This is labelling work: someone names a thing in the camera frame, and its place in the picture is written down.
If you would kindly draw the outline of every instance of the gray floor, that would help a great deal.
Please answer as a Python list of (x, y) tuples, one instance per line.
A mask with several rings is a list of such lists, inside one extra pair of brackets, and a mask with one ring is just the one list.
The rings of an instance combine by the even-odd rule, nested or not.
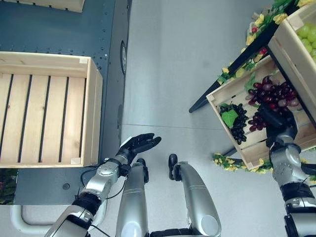
[[(141, 155), (150, 174), (145, 186), (150, 231), (188, 226), (182, 184), (167, 177), (168, 155), (176, 153), (204, 179), (223, 237), (285, 236), (284, 203), (271, 174), (232, 173), (215, 166), (211, 154), (232, 145), (227, 134), (210, 106), (188, 113), (221, 68), (238, 56), (250, 15), (270, 2), (133, 1), (122, 140), (144, 132), (162, 137), (157, 147)], [(100, 226), (111, 236), (115, 236), (119, 202), (120, 197), (109, 201)], [(7, 206), (1, 207), (1, 213), (0, 228), (5, 227), (7, 236), (27, 236), (10, 228)], [(37, 207), (28, 209), (32, 220), (42, 214)], [(96, 231), (91, 235), (102, 236)]]

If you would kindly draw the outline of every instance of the green leaf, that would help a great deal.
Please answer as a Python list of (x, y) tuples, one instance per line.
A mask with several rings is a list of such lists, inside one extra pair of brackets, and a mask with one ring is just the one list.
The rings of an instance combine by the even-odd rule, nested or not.
[(238, 114), (235, 112), (235, 110), (229, 110), (228, 112), (222, 113), (222, 119), (229, 128), (233, 126), (236, 118), (238, 118)]
[(256, 74), (252, 73), (249, 77), (249, 81), (245, 84), (244, 88), (246, 91), (253, 89), (253, 84), (256, 82)]

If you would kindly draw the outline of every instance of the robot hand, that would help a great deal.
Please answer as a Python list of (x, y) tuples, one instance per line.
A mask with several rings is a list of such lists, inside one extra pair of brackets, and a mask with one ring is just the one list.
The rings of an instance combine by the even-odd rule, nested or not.
[(161, 141), (161, 137), (154, 138), (154, 135), (153, 133), (146, 133), (132, 137), (120, 147), (116, 156), (125, 157), (130, 165), (138, 153), (155, 147)]

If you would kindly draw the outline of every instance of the wooden box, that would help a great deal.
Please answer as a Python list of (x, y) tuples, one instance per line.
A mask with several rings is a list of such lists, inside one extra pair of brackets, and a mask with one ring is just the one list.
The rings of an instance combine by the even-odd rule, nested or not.
[[(18, 2), (17, 0), (4, 0), (8, 2)], [(82, 13), (83, 5), (85, 0), (21, 0), (19, 3), (29, 4), (29, 5), (38, 5), (38, 6), (46, 6), (57, 9)]]
[(288, 16), (278, 27), (268, 47), (316, 121), (316, 63), (296, 34), (305, 23), (316, 24), (316, 2)]
[(0, 52), (0, 167), (96, 164), (101, 97), (90, 57)]
[[(247, 141), (242, 142), (241, 145), (238, 145), (234, 140), (229, 128), (227, 128), (219, 114), (220, 105), (223, 103), (230, 104), (231, 102), (236, 105), (242, 103), (243, 108), (247, 110), (246, 115), (249, 117), (249, 119), (251, 119), (254, 113), (257, 111), (257, 108), (250, 106), (248, 101), (245, 100), (247, 92), (244, 89), (244, 85), (249, 81), (249, 77), (253, 72), (255, 72), (256, 81), (261, 82), (263, 77), (272, 74), (276, 70), (277, 67), (274, 61), (270, 56), (268, 56), (261, 60), (252, 72), (248, 72), (243, 77), (224, 84), (220, 88), (207, 95), (209, 103), (220, 119), (224, 129), (227, 131), (237, 151), (241, 154), (242, 160), (248, 169), (258, 167), (260, 158), (269, 157), (269, 148), (266, 146), (266, 130), (264, 128), (261, 131), (257, 130), (255, 132), (250, 132), (249, 128), (251, 125), (247, 123), (247, 127), (244, 127)], [(285, 81), (284, 77), (279, 71), (273, 75), (273, 78), (280, 81), (281, 83)], [(316, 129), (313, 127), (305, 111), (300, 105), (297, 107), (288, 108), (293, 112), (299, 127), (299, 132), (296, 136), (295, 143), (299, 145), (302, 150), (316, 146)]]

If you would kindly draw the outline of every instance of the wooden slat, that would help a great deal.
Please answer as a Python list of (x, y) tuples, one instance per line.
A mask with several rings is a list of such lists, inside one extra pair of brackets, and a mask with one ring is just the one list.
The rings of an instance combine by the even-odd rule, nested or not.
[(9, 93), (10, 81), (11, 81), (11, 74), (0, 75), (0, 140), (1, 140), (1, 135), (2, 135), (4, 114), (5, 114), (8, 93)]
[(50, 80), (41, 154), (43, 163), (59, 160), (66, 82), (66, 77), (51, 77)]
[(62, 163), (79, 157), (85, 78), (69, 78)]
[(33, 75), (21, 153), (21, 163), (39, 160), (48, 76)]
[(0, 162), (18, 162), (29, 75), (14, 75), (4, 127)]

